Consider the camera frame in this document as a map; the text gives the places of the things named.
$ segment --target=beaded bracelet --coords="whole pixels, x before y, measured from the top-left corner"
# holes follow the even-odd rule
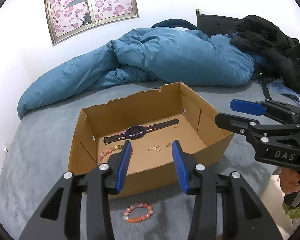
[[[134,210],[135,208],[146,208],[148,210],[148,213],[141,216],[141,217],[137,217],[137,218],[129,218],[128,215],[129,213]],[[135,203],[134,205],[131,205],[130,207],[128,207],[126,209],[126,211],[123,213],[123,219],[126,220],[128,223],[137,223],[137,222],[141,222],[142,220],[146,220],[147,218],[149,219],[151,217],[151,215],[153,215],[153,207],[149,206],[149,204],[147,203]]]
[[[107,149],[105,152],[101,153],[98,157],[99,162],[102,161],[102,159],[107,156],[109,153],[114,152],[116,150],[121,150],[123,148],[123,144],[119,144],[118,146],[112,146],[111,148]]]

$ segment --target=hand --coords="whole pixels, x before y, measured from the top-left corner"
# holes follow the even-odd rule
[[[282,191],[285,194],[290,194],[300,190],[300,174],[297,171],[294,171],[289,168],[281,168],[280,177],[280,186]]]

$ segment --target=window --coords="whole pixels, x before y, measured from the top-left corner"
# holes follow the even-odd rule
[[[138,16],[136,0],[45,0],[52,43],[88,28]]]

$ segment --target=watch strap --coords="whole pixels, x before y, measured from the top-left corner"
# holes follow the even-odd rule
[[[116,135],[109,136],[109,137],[105,136],[103,138],[103,142],[104,142],[104,144],[109,144],[109,143],[113,143],[116,141],[124,140],[126,138],[127,138],[126,132],[123,132],[123,133],[116,134]]]
[[[161,123],[156,123],[156,124],[152,124],[149,126],[145,126],[146,129],[146,133],[148,132],[152,132],[161,128],[165,128],[165,127],[169,127],[175,124],[178,124],[179,120],[178,119],[173,119],[173,120],[169,120],[167,122],[161,122]]]

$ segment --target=white wall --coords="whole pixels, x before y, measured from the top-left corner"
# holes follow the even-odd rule
[[[137,0],[139,18],[87,30],[52,46],[44,0],[7,0],[0,10],[0,170],[2,147],[19,120],[17,102],[31,82],[55,66],[89,52],[133,28],[182,18],[196,25],[196,11],[243,18],[259,15],[300,39],[300,8],[294,0]]]
[[[13,0],[7,0],[0,9],[0,173],[5,159],[3,147],[9,146],[20,123],[17,104],[31,84],[24,68],[19,41],[21,33],[15,31],[11,18],[20,17]]]

